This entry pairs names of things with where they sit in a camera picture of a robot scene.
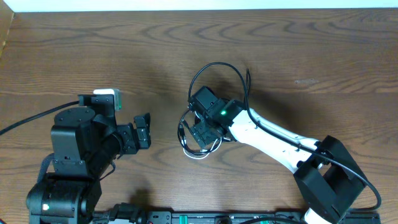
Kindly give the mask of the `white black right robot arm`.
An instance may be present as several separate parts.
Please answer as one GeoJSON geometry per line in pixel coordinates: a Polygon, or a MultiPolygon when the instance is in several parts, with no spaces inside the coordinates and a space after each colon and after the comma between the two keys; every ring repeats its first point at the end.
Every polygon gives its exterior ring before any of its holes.
{"type": "Polygon", "coordinates": [[[319,141],[264,119],[238,100],[224,100],[207,86],[188,99],[199,121],[190,129],[200,146],[217,138],[250,145],[291,173],[309,209],[306,223],[338,223],[364,190],[364,174],[347,148],[327,136],[319,141]]]}

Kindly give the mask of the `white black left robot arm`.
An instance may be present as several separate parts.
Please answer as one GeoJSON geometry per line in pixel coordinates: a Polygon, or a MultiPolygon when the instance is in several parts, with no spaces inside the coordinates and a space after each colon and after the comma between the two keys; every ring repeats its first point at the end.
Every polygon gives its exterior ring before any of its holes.
{"type": "Polygon", "coordinates": [[[78,106],[54,117],[53,154],[42,161],[26,205],[30,223],[90,223],[114,160],[148,149],[150,114],[117,124],[116,97],[79,95],[78,106]]]}

